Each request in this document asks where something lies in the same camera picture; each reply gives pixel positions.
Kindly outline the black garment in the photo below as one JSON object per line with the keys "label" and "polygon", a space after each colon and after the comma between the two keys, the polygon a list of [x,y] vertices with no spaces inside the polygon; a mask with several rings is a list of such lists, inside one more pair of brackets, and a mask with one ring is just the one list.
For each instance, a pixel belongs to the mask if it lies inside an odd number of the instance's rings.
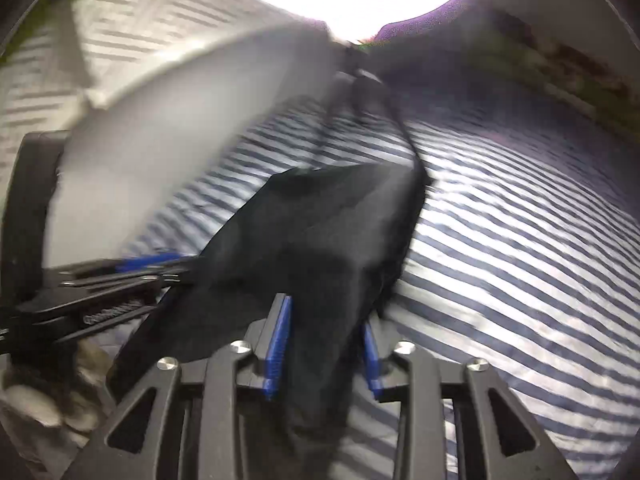
{"label": "black garment", "polygon": [[211,356],[292,300],[276,421],[302,457],[338,436],[361,323],[401,274],[430,182],[420,162],[294,169],[271,177],[124,344],[107,385],[122,398],[163,356]]}

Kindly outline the white fluffy cloth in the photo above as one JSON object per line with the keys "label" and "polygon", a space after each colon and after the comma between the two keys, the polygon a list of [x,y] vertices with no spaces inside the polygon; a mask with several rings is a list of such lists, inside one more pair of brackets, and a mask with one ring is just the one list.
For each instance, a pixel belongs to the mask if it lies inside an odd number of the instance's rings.
{"label": "white fluffy cloth", "polygon": [[10,354],[1,401],[44,428],[90,434],[113,411],[106,386],[112,357],[91,341]]}

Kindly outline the blue striped bed sheet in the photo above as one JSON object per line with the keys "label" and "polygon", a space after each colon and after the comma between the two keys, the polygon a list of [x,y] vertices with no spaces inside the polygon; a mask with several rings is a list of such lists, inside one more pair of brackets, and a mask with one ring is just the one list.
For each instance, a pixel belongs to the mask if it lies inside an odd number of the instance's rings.
{"label": "blue striped bed sheet", "polygon": [[[319,131],[300,98],[248,128],[127,240],[127,256],[199,252],[273,174],[305,162],[405,162],[390,122],[337,116]],[[455,122],[414,113],[433,171],[397,297],[402,334],[436,356],[491,362],[575,474],[604,479],[639,428],[639,225],[576,167],[499,144],[471,110]]]}

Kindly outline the folded green red blanket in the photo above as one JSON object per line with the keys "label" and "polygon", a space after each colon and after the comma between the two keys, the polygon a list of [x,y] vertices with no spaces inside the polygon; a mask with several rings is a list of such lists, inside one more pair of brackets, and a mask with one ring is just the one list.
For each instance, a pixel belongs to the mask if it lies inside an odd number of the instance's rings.
{"label": "folded green red blanket", "polygon": [[485,70],[547,93],[621,136],[639,137],[639,92],[626,78],[509,13],[490,14],[471,55]]}

